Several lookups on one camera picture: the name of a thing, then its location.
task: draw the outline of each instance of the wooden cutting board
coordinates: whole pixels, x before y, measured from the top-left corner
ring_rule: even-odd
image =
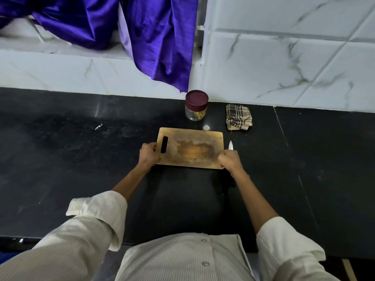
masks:
[[[163,140],[166,149],[162,148]],[[156,152],[161,154],[159,165],[223,169],[217,162],[224,150],[223,133],[214,131],[162,127],[157,137]]]

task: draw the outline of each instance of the person's left hand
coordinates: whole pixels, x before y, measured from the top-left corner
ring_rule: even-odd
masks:
[[[138,166],[149,172],[151,167],[160,160],[160,153],[155,152],[156,143],[144,143],[139,150]]]

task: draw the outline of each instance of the striped shirt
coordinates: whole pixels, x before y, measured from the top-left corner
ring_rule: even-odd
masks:
[[[73,199],[66,214],[75,217],[32,250],[0,265],[0,280],[92,280],[106,251],[120,249],[127,206],[114,191]],[[338,280],[318,262],[325,259],[324,250],[282,217],[266,222],[256,242],[261,280]],[[253,281],[254,277],[238,235],[184,233],[129,249],[115,280]]]

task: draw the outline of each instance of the rolled-up sleeve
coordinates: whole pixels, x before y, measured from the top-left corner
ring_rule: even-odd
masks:
[[[261,280],[337,280],[319,261],[326,254],[316,242],[298,233],[282,217],[267,221],[256,236]]]
[[[0,280],[91,280],[106,251],[121,247],[126,209],[125,198],[115,191],[73,199],[66,214],[75,217],[2,264]]]

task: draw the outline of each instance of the purple lid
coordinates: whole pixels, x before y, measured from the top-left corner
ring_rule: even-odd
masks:
[[[192,90],[186,94],[185,105],[193,112],[204,111],[208,102],[209,96],[199,89]]]

